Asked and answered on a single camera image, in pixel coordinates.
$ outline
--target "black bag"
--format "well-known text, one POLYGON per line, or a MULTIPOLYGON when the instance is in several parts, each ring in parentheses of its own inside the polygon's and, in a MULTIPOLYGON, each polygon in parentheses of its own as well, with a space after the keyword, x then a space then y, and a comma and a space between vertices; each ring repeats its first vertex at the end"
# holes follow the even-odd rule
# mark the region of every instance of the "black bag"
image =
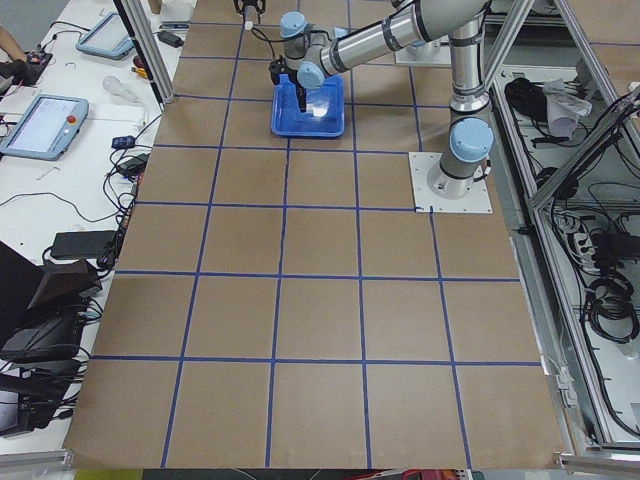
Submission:
POLYGON ((504 93, 516 112, 538 122, 547 122, 547 97, 542 88, 520 77, 508 83, 504 93))

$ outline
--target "power adapter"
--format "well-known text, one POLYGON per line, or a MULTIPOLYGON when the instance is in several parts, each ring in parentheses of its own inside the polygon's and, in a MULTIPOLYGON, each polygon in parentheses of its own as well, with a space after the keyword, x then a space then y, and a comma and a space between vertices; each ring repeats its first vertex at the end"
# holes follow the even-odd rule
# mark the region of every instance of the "power adapter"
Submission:
POLYGON ((149 154, 141 153, 124 163, 116 165, 116 171, 124 177, 134 177, 144 171, 147 166, 147 160, 149 160, 149 154))
POLYGON ((158 34, 158 40, 160 40, 162 43, 166 43, 167 45, 171 45, 174 48, 178 48, 184 45, 184 40, 182 40, 179 36, 166 31, 160 32, 158 34))

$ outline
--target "blue plastic tray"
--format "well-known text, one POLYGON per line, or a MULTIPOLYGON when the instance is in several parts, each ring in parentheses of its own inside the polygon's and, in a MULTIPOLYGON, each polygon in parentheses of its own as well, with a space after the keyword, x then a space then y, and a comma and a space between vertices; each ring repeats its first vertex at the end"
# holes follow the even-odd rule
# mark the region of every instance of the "blue plastic tray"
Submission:
POLYGON ((344 91, 342 77, 325 80, 322 88, 307 91, 307 111, 301 113, 296 87, 280 75, 271 110, 271 131, 284 137, 339 137, 344 133, 344 91))

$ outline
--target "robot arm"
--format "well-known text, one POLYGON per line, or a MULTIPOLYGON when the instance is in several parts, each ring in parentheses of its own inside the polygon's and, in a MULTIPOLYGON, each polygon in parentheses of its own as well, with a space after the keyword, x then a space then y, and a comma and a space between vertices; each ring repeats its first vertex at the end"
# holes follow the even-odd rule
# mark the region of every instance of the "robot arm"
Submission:
POLYGON ((490 4, 487 0, 392 0, 394 14, 348 35, 309 24, 300 12, 289 12, 281 21, 284 57, 271 63, 271 78, 277 84, 281 74, 288 75, 304 112, 306 90, 320 88, 325 78, 448 35, 453 73, 450 141, 428 181, 438 195, 461 198, 471 189, 476 168, 488 158, 494 139, 483 79, 483 18, 490 4))
MULTIPOLYGON (((482 83, 478 78, 476 50, 482 41, 481 16, 489 3, 487 0, 393 0, 397 8, 394 14, 341 38, 308 24, 300 12, 289 12, 281 22, 286 40, 281 73, 290 74, 294 83, 305 89, 315 89, 322 86, 326 77, 415 42, 430 42, 449 34, 452 46, 458 49, 458 57, 462 57, 454 61, 454 70, 468 73, 471 66, 476 71, 475 79, 463 81, 455 88, 465 92, 473 90, 482 83)), ((277 66, 272 68, 272 73, 277 71, 277 66)))

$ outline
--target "grid square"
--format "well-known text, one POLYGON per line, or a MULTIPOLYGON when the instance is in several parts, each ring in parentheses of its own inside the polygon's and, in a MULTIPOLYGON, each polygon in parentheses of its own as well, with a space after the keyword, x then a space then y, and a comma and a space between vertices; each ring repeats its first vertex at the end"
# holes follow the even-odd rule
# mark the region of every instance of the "grid square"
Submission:
POLYGON ((362 28, 395 13, 390 2, 372 2, 371 0, 350 0, 351 28, 362 28))
POLYGON ((138 195, 146 202, 208 203, 218 149, 154 148, 138 195))
POLYGON ((206 215, 206 207, 136 206, 118 270, 195 272, 206 215))
POLYGON ((450 361, 436 282, 364 282, 367 358, 450 361))
POLYGON ((282 210, 215 207, 202 260, 207 272, 278 272, 282 210))
POLYGON ((289 209, 285 238, 284 273, 358 274, 354 212, 289 209))
POLYGON ((473 466, 554 468, 564 450, 540 367, 458 367, 473 466))
POLYGON ((361 65, 353 70, 354 98, 359 104, 413 105, 406 67, 361 65))
POLYGON ((182 47, 182 57, 235 58, 240 32, 240 25, 191 25, 182 47))
POLYGON ((173 78, 179 95, 227 98, 235 60, 181 58, 173 78))
POLYGON ((271 467, 364 468, 363 402, 360 365, 278 364, 271 467))
POLYGON ((345 105, 344 133, 337 138, 292 138, 293 150, 347 150, 353 151, 353 122, 351 108, 345 105))
POLYGON ((167 466, 263 467, 268 398, 267 364, 186 363, 167 466))
POLYGON ((418 150, 416 115, 410 107, 356 105, 358 150, 415 152, 418 150))
POLYGON ((191 276, 116 275, 94 353, 179 356, 193 282, 191 276))
POLYGON ((224 0, 198 0, 191 23, 242 23, 242 16, 236 13, 233 2, 224 0))
POLYGON ((271 102, 233 100, 224 135, 225 147, 285 148, 287 140, 271 132, 271 102))
POLYGON ((444 152, 449 144, 448 108, 418 108, 423 152, 444 152))
POLYGON ((234 99, 273 100, 273 83, 269 74, 269 62, 238 60, 238 70, 233 84, 234 99))
POLYGON ((412 68, 411 73, 418 105, 449 107, 452 82, 450 68, 412 68))
POLYGON ((445 277, 518 278, 509 234, 500 215, 438 214, 434 219, 445 277))
POLYGON ((282 205, 286 164, 285 151, 223 150, 214 202, 282 205))
MULTIPOLYGON (((280 28, 268 25, 261 25, 260 30, 270 39, 280 39, 280 28)), ((251 35, 247 32, 242 35, 242 42, 240 45, 240 58, 248 58, 251 60, 272 60, 271 50, 269 44, 259 40, 255 35, 251 35)))
POLYGON ((158 468, 177 371, 178 362, 92 359, 64 440, 74 468, 158 468))
POLYGON ((200 277, 187 355, 270 358, 276 283, 271 278, 200 277))
POLYGON ((466 468, 451 367, 369 365, 376 468, 466 468))
POLYGON ((283 280, 278 357, 361 358, 358 282, 283 280))
POLYGON ((519 283, 447 283, 445 292, 456 360, 540 361, 519 283))
POLYGON ((300 0, 300 11, 307 19, 320 27, 349 26, 347 1, 345 0, 300 0))
POLYGON ((162 114, 155 144, 219 146, 226 111, 226 100, 177 97, 162 114))
POLYGON ((354 180, 352 153, 291 152, 287 203, 353 207, 354 180))
POLYGON ((409 159, 406 155, 358 155, 361 207, 414 208, 409 159))
POLYGON ((431 226, 413 212, 361 212, 365 276, 435 277, 431 226))
POLYGON ((640 45, 593 45, 592 48, 607 69, 618 95, 629 93, 629 84, 640 78, 640 45))
POLYGON ((636 0, 570 0, 569 3, 590 42, 640 44, 636 0))

